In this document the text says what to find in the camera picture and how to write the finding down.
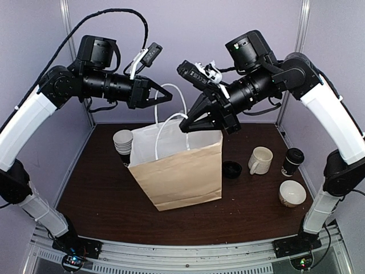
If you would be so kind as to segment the brown paper bag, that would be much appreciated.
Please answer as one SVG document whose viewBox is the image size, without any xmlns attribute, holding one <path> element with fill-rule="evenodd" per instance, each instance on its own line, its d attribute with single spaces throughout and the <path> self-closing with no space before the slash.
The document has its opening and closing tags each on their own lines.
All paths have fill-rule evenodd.
<svg viewBox="0 0 365 274">
<path fill-rule="evenodd" d="M 158 211 L 222 198 L 223 134 L 179 128 L 188 109 L 132 130 L 128 169 Z"/>
</svg>

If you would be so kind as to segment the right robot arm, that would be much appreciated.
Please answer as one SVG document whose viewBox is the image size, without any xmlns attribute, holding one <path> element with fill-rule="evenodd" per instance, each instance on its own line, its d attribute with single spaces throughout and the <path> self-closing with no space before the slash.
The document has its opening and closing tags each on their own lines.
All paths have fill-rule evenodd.
<svg viewBox="0 0 365 274">
<path fill-rule="evenodd" d="M 336 145 L 326 161 L 321 189 L 290 242 L 304 252 L 314 244 L 338 203 L 364 179 L 364 133 L 360 130 L 334 85 L 305 54 L 290 53 L 279 61 L 263 35 L 251 30 L 226 45 L 240 78 L 221 82 L 213 64 L 183 61 L 178 74 L 201 91 L 180 123 L 184 133 L 224 130 L 237 132 L 237 115 L 264 99 L 288 92 L 301 110 L 314 117 Z"/>
</svg>

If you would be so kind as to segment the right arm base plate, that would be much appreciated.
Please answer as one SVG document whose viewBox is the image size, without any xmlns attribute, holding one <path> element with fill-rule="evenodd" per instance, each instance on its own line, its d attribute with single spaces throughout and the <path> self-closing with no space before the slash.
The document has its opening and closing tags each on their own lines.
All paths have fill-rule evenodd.
<svg viewBox="0 0 365 274">
<path fill-rule="evenodd" d="M 301 238 L 299 236 L 288 237 L 273 241 L 276 258 L 293 256 L 309 252 L 322 246 L 319 239 Z"/>
</svg>

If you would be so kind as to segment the stack of paper cups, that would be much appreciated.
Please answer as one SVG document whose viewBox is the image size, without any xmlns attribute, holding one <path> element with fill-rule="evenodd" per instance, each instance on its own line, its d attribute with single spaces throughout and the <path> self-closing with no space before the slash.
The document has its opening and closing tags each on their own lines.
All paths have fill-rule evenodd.
<svg viewBox="0 0 365 274">
<path fill-rule="evenodd" d="M 123 164 L 127 167 L 130 164 L 133 133 L 131 130 L 120 130 L 113 135 L 113 143 Z"/>
</svg>

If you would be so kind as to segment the corner metal post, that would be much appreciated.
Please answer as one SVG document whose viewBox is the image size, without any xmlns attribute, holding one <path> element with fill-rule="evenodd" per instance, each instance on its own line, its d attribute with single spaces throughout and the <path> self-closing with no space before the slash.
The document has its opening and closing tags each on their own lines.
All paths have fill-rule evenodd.
<svg viewBox="0 0 365 274">
<path fill-rule="evenodd" d="M 297 30 L 297 37 L 296 37 L 295 47 L 294 47 L 294 51 L 297 53 L 302 53 L 304 46 L 305 46 L 307 29 L 309 26 L 310 6 L 311 6 L 310 0 L 302 1 L 301 13 L 300 13 L 298 30 Z M 290 93 L 288 91 L 286 91 L 284 93 L 282 107 L 281 107 L 281 110 L 278 114 L 277 121 L 276 121 L 276 126 L 279 128 L 282 127 L 283 119 L 284 119 L 285 112 L 286 112 L 286 109 L 289 104 L 289 100 L 290 100 Z"/>
<path fill-rule="evenodd" d="M 68 0 L 60 0 L 59 4 L 60 4 L 60 13 L 61 13 L 61 17 L 62 17 L 64 30 L 66 32 L 66 35 L 68 35 L 72 30 L 72 23 L 71 23 L 70 9 L 69 9 L 69 5 L 68 5 Z M 73 62 L 76 58 L 76 47 L 75 47 L 75 42 L 74 42 L 73 37 L 71 37 L 68 40 L 67 46 L 68 46 L 68 51 L 70 53 L 71 61 Z M 84 112 L 86 113 L 86 117 L 87 117 L 87 120 L 90 124 L 90 127 L 94 128 L 95 127 L 94 118 L 87 111 L 87 100 L 84 100 L 82 102 L 82 105 L 83 105 Z"/>
</svg>

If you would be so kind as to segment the right corner metal post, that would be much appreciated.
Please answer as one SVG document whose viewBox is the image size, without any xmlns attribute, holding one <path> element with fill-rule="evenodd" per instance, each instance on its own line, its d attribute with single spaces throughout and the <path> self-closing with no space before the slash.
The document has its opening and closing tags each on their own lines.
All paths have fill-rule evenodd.
<svg viewBox="0 0 365 274">
<path fill-rule="evenodd" d="M 302 1 L 301 13 L 300 13 L 298 30 L 297 30 L 297 37 L 296 37 L 295 47 L 294 47 L 294 51 L 297 53 L 302 53 L 304 46 L 305 46 L 307 29 L 309 26 L 310 6 L 311 6 L 310 0 Z M 290 100 L 290 93 L 288 91 L 286 91 L 284 93 L 282 107 L 281 107 L 281 110 L 278 114 L 277 121 L 276 121 L 276 126 L 279 128 L 282 127 L 283 119 L 284 119 L 285 112 L 286 112 L 286 109 L 289 104 L 289 100 Z"/>
</svg>

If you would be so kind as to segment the cream ceramic mug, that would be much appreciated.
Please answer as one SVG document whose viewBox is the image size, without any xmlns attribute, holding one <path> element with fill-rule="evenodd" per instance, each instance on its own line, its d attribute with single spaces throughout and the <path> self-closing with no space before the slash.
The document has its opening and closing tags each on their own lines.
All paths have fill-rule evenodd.
<svg viewBox="0 0 365 274">
<path fill-rule="evenodd" d="M 266 147 L 256 147 L 249 159 L 248 168 L 251 175 L 264 175 L 269 171 L 273 153 Z"/>
</svg>

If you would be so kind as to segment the left corner metal post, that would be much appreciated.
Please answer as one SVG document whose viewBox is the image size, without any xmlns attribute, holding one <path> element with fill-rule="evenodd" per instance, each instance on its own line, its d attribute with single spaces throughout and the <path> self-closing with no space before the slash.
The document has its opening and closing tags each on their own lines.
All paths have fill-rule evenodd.
<svg viewBox="0 0 365 274">
<path fill-rule="evenodd" d="M 70 9 L 69 9 L 69 5 L 68 5 L 68 0 L 60 0 L 59 4 L 60 4 L 60 13 L 61 13 L 61 17 L 62 17 L 64 30 L 66 32 L 66 35 L 68 35 L 72 30 L 72 23 L 71 23 Z M 68 51 L 70 53 L 71 61 L 73 62 L 76 58 L 76 47 L 75 47 L 75 42 L 74 42 L 73 37 L 71 37 L 68 40 L 67 46 L 68 46 Z M 95 127 L 94 118 L 87 111 L 87 100 L 84 100 L 82 102 L 82 105 L 83 105 L 84 112 L 86 113 L 86 117 L 87 117 L 87 120 L 90 124 L 90 127 L 94 128 Z"/>
</svg>

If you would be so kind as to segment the white ceramic bowl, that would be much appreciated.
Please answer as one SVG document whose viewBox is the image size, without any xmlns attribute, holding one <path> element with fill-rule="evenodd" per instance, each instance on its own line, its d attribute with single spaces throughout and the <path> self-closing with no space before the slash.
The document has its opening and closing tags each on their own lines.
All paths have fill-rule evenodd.
<svg viewBox="0 0 365 274">
<path fill-rule="evenodd" d="M 305 188 L 294 180 L 286 180 L 279 187 L 279 201 L 288 208 L 295 208 L 305 202 L 307 193 Z"/>
</svg>

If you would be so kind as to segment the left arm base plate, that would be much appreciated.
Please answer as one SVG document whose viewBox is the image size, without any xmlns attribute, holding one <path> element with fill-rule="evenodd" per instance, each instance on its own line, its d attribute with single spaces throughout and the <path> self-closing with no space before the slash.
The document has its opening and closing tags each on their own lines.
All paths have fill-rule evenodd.
<svg viewBox="0 0 365 274">
<path fill-rule="evenodd" d="M 52 247 L 69 255 L 77 255 L 87 259 L 98 259 L 102 249 L 102 242 L 79 236 L 62 236 L 56 237 L 53 240 Z"/>
</svg>

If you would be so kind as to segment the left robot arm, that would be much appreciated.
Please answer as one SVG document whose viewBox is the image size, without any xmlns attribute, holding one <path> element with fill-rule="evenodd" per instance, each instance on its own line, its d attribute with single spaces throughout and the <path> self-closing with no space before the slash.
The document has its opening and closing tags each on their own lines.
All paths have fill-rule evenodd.
<svg viewBox="0 0 365 274">
<path fill-rule="evenodd" d="M 116 41 L 86 35 L 75 60 L 69 66 L 55 66 L 42 76 L 1 129 L 1 197 L 43 225 L 69 253 L 80 251 L 81 239 L 72 222 L 40 196 L 18 154 L 38 128 L 73 98 L 124 102 L 130 109 L 170 101 L 170 92 L 139 74 L 139 68 L 150 67 L 162 49 L 158 43 L 141 49 L 130 65 L 130 73 L 120 75 L 110 68 L 112 58 L 121 57 Z"/>
</svg>

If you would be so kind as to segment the black coffee cup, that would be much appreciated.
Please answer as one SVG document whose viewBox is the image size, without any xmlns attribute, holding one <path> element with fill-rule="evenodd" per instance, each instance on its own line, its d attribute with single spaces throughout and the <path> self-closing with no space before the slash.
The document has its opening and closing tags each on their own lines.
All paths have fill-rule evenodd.
<svg viewBox="0 0 365 274">
<path fill-rule="evenodd" d="M 286 155 L 285 155 L 285 159 L 281 168 L 281 172 L 284 176 L 286 177 L 291 177 L 293 176 L 293 174 L 295 173 L 295 171 L 298 169 L 300 165 L 297 164 L 292 164 L 290 163 L 287 159 L 286 159 Z"/>
</svg>

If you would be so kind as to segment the stack of black lids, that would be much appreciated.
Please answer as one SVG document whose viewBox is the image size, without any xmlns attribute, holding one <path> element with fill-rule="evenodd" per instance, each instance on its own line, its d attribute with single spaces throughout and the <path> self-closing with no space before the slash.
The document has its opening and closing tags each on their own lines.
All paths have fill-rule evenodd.
<svg viewBox="0 0 365 274">
<path fill-rule="evenodd" d="M 242 166 L 234 161 L 224 161 L 222 163 L 223 177 L 228 179 L 236 179 L 241 175 Z"/>
</svg>

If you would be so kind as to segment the aluminium frame rail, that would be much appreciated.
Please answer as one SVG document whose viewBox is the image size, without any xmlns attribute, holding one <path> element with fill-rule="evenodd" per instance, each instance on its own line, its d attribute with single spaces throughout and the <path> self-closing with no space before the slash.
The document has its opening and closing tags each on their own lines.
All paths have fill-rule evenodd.
<svg viewBox="0 0 365 274">
<path fill-rule="evenodd" d="M 98 258 L 78 273 L 300 273 L 294 263 L 312 255 L 310 273 L 354 273 L 339 227 L 319 234 L 320 248 L 277 257 L 272 239 L 216 245 L 146 245 L 103 240 Z"/>
</svg>

